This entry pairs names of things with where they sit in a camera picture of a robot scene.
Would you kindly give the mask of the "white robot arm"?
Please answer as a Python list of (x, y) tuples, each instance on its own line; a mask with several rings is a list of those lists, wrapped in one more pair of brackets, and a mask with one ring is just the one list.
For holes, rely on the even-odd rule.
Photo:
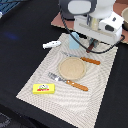
[(74, 20), (74, 30), (114, 45), (120, 40), (124, 19), (113, 11), (116, 0), (59, 0), (65, 19)]

